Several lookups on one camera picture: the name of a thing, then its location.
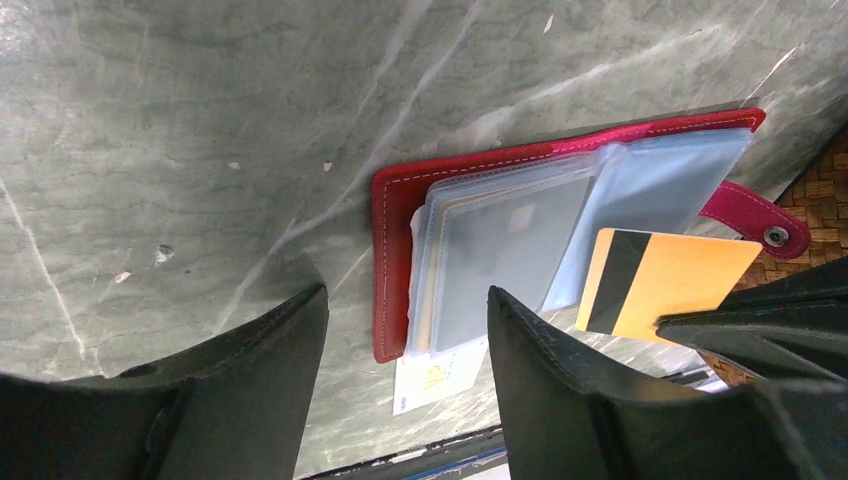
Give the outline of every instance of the yellow card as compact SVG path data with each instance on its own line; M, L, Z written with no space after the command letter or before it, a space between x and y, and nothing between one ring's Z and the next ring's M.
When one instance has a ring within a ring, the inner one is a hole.
M714 310L760 253L756 242L605 228L598 233L577 328L671 343L663 315Z

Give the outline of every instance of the marble table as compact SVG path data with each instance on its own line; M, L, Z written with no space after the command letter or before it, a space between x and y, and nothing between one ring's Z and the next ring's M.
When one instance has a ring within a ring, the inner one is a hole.
M394 366L371 356L374 172L757 104L769 117L730 179L774 198L848 119L846 15L840 0L2 0L0 369L113 376L322 281L297 475L492 425L488 364L472 390L391 415ZM656 375L698 362L585 340Z

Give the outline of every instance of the pink leather strap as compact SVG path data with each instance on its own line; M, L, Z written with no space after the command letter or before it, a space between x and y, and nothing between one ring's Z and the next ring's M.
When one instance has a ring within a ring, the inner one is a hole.
M760 242L763 250L775 258L796 258L810 245L810 230L803 222L735 183L722 182L704 205L701 216L718 220L746 239ZM768 235L775 237L769 241Z

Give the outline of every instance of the white card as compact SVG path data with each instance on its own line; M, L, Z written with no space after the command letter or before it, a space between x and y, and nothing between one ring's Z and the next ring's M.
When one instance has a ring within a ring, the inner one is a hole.
M489 344L485 338L430 356L404 355L395 369L395 415L468 390Z

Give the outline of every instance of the woven basket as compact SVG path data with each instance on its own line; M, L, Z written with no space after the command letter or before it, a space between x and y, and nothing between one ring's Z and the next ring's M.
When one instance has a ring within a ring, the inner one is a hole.
M848 131L777 202L810 228L810 247L800 257L775 260L761 253L745 272L736 290L773 282L848 256ZM731 386L755 380L748 373L712 355L704 361Z

